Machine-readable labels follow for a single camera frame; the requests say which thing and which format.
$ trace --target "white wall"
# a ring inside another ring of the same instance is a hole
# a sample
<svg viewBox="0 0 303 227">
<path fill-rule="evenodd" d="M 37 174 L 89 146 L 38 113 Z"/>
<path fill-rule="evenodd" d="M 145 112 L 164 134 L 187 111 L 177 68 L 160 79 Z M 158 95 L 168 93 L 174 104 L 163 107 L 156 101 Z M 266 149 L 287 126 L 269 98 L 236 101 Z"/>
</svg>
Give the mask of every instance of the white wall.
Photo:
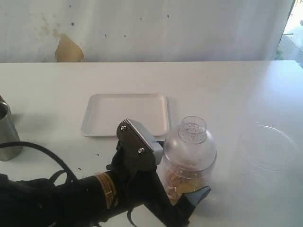
<svg viewBox="0 0 303 227">
<path fill-rule="evenodd" d="M 56 61 L 57 32 L 83 61 L 270 60 L 292 1 L 0 0 L 0 61 Z"/>
</svg>

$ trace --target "screw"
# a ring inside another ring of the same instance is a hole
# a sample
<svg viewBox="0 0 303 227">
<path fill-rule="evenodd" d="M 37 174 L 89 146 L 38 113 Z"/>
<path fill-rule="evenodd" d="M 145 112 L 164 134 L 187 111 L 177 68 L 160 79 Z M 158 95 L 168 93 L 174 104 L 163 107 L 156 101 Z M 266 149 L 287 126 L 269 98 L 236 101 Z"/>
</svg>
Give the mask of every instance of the screw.
<svg viewBox="0 0 303 227">
<path fill-rule="evenodd" d="M 121 130 L 121 131 L 126 131 L 126 126 L 125 126 L 125 125 L 122 125 L 122 126 L 120 127 L 120 130 Z"/>
<path fill-rule="evenodd" d="M 144 148 L 140 148 L 140 149 L 138 150 L 138 153 L 139 153 L 139 154 L 143 154 L 144 152 L 145 152 Z"/>
</svg>

